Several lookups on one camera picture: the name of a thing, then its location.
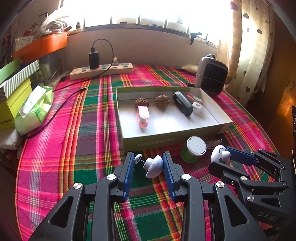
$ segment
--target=power adapter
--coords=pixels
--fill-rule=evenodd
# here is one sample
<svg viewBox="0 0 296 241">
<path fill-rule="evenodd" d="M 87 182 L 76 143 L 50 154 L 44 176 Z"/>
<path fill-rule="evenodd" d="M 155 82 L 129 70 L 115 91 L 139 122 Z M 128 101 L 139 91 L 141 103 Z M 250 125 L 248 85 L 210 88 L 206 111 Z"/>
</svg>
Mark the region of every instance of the power adapter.
<svg viewBox="0 0 296 241">
<path fill-rule="evenodd" d="M 90 69 L 96 69 L 100 65 L 100 54 L 98 51 L 94 51 L 94 48 L 91 49 L 89 53 L 89 67 Z"/>
</svg>

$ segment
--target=cabinet handle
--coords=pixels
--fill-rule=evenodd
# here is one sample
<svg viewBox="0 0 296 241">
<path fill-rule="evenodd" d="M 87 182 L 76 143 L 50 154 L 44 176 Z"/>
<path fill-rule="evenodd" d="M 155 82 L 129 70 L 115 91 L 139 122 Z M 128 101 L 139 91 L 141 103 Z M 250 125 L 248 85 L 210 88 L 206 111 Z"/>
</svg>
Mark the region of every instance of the cabinet handle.
<svg viewBox="0 0 296 241">
<path fill-rule="evenodd" d="M 292 88 L 293 88 L 294 82 L 295 82 L 295 81 L 293 80 L 293 83 L 292 83 L 292 86 L 291 86 L 291 89 L 290 89 L 290 91 L 292 91 Z"/>
<path fill-rule="evenodd" d="M 291 77 L 289 77 L 286 87 L 288 87 Z"/>
</svg>

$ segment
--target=green tissue package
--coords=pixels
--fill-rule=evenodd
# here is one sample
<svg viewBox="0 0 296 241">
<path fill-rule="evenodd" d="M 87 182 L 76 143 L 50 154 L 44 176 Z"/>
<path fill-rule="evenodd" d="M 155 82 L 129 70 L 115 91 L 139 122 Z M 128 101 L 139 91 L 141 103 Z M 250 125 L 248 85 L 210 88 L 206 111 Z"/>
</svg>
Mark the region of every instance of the green tissue package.
<svg viewBox="0 0 296 241">
<path fill-rule="evenodd" d="M 15 128 L 24 135 L 41 126 L 54 100 L 53 89 L 37 86 L 20 108 L 15 118 Z"/>
</svg>

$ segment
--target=curtain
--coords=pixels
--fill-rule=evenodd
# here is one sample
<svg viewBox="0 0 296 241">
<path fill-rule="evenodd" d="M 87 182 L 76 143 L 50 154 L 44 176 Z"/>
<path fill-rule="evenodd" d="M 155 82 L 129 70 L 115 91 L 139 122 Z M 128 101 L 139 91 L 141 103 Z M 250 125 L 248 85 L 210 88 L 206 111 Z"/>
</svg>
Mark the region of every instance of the curtain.
<svg viewBox="0 0 296 241">
<path fill-rule="evenodd" d="M 263 0 L 230 1 L 217 60 L 229 70 L 225 90 L 243 106 L 265 90 L 274 28 L 274 12 Z"/>
</svg>

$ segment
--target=orange storage box lid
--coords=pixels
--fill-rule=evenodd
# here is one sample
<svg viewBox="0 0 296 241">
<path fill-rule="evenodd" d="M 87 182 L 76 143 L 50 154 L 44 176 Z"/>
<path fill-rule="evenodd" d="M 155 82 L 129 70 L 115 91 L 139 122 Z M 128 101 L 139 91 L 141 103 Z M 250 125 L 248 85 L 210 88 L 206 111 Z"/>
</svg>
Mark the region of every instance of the orange storage box lid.
<svg viewBox="0 0 296 241">
<path fill-rule="evenodd" d="M 29 64 L 49 53 L 67 47 L 67 38 L 67 33 L 51 34 L 39 38 L 14 52 L 13 59 L 20 57 L 24 64 Z"/>
</svg>

